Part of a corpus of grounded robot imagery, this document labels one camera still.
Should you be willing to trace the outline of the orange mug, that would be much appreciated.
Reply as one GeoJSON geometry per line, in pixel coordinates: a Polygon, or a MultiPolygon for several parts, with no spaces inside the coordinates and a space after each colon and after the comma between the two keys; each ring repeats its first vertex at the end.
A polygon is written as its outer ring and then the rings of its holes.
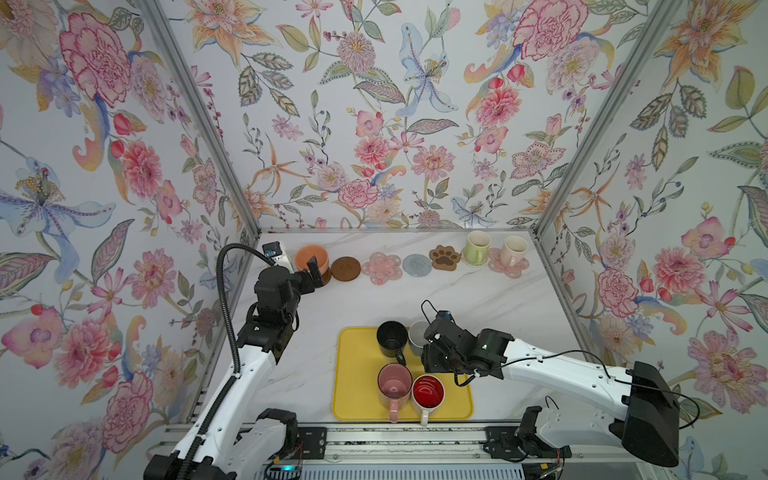
{"type": "Polygon", "coordinates": [[[316,244],[303,246],[296,252],[294,264],[298,270],[309,270],[308,264],[311,260],[315,260],[320,274],[325,276],[329,268],[327,250],[316,244]]]}

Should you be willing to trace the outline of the white mug blue handle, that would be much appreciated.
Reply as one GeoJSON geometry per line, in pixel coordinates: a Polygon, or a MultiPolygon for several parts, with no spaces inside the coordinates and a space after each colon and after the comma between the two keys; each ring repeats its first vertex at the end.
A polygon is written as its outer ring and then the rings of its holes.
{"type": "Polygon", "coordinates": [[[408,341],[410,349],[414,356],[421,357],[424,348],[429,344],[429,341],[425,338],[426,330],[429,327],[429,323],[425,320],[416,321],[408,328],[408,341]]]}

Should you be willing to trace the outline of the dark brown round coaster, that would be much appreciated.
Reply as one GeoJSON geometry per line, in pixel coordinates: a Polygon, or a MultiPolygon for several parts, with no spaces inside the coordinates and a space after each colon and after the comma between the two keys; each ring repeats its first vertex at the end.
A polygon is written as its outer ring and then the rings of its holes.
{"type": "Polygon", "coordinates": [[[340,282],[355,280],[360,273],[360,262],[351,256],[339,257],[331,265],[332,277],[340,282]]]}

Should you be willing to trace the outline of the red interior white mug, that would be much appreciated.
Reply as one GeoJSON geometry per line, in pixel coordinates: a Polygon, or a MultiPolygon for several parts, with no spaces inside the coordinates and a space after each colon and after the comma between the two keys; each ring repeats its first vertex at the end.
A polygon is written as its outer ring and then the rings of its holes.
{"type": "Polygon", "coordinates": [[[419,376],[411,388],[411,403],[421,427],[426,427],[430,416],[435,413],[445,400],[445,386],[436,376],[419,376]]]}

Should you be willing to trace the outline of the black mug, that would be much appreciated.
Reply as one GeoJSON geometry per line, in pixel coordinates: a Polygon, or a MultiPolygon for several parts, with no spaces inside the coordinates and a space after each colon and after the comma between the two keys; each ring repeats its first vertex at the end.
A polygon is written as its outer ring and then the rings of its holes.
{"type": "Polygon", "coordinates": [[[392,320],[382,323],[376,331],[376,341],[386,358],[407,365],[404,349],[408,345],[408,330],[402,323],[392,320]]]}

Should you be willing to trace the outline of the dusty pink mug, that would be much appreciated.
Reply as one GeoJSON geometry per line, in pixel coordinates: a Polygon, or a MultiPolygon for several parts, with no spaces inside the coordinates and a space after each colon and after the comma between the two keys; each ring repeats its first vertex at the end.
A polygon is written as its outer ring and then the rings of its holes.
{"type": "Polygon", "coordinates": [[[390,423],[399,421],[400,411],[410,400],[412,384],[413,376],[406,366],[391,363],[380,369],[377,388],[390,423]]]}

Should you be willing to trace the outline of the pink flower coaster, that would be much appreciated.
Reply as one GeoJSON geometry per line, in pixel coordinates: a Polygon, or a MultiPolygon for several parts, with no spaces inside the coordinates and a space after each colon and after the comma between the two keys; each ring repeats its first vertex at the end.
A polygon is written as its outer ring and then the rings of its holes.
{"type": "Polygon", "coordinates": [[[374,252],[361,266],[361,272],[372,284],[382,286],[389,281],[399,280],[403,275],[401,258],[383,252],[374,252]]]}
{"type": "Polygon", "coordinates": [[[504,274],[508,278],[518,279],[529,268],[530,264],[526,258],[522,258],[514,265],[506,265],[501,259],[501,250],[490,248],[488,252],[488,267],[491,271],[504,274]]]}

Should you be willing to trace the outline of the brown paw coaster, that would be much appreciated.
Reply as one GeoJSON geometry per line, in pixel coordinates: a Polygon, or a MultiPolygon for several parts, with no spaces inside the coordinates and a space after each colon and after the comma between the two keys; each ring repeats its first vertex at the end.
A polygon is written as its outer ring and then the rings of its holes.
{"type": "Polygon", "coordinates": [[[461,254],[452,246],[437,245],[428,255],[432,267],[440,271],[455,271],[461,262],[461,254]]]}

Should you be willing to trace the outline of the grey round coaster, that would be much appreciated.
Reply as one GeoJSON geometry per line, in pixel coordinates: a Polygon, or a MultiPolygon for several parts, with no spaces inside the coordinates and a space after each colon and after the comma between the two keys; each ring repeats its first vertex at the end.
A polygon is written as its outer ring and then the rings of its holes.
{"type": "Polygon", "coordinates": [[[431,260],[422,254],[410,254],[402,261],[402,269],[412,277],[425,277],[433,269],[431,260]]]}

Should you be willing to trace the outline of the white mug green handle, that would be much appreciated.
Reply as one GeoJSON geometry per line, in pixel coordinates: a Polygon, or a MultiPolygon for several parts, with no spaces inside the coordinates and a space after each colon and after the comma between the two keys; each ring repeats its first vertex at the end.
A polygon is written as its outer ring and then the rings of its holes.
{"type": "Polygon", "coordinates": [[[462,260],[471,266],[482,266],[487,262],[491,247],[491,237],[484,231],[471,231],[467,235],[462,251],[462,260]]]}

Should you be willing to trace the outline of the cream mug pink handle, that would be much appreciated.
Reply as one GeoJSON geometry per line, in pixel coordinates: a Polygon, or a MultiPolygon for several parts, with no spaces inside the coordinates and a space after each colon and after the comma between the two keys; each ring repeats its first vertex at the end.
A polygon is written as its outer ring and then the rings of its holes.
{"type": "Polygon", "coordinates": [[[500,250],[500,260],[503,266],[512,267],[525,258],[529,249],[527,240],[518,235],[510,235],[504,239],[500,250]]]}

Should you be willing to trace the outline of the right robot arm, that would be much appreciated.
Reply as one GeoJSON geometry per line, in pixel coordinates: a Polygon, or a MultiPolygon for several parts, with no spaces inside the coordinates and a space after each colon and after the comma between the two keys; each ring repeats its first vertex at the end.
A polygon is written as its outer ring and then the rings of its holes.
{"type": "Polygon", "coordinates": [[[680,403],[656,367],[642,362],[608,367],[597,357],[585,361],[575,350],[549,352],[493,329],[474,335],[444,310],[429,322],[424,337],[426,372],[450,374],[459,387],[483,377],[525,382],[594,409],[567,417],[530,406],[513,432],[487,440],[493,454],[510,448],[508,459],[522,461],[563,457],[575,445],[594,445],[622,447],[658,467],[678,466],[680,403]]]}

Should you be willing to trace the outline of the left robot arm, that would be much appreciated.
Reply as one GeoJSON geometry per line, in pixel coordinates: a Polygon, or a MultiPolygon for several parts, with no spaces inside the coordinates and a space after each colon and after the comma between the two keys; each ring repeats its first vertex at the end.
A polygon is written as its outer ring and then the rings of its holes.
{"type": "Polygon", "coordinates": [[[298,330],[302,296],[324,284],[318,261],[311,257],[305,269],[293,271],[246,244],[230,243],[218,254],[216,281],[232,357],[230,373],[172,453],[151,458],[143,473],[146,479],[250,479],[262,465],[298,450],[293,412],[267,409],[249,431],[241,429],[252,397],[298,330]],[[232,250],[250,253],[266,265],[254,286],[257,300],[240,330],[232,324],[225,284],[224,262],[232,250]]]}

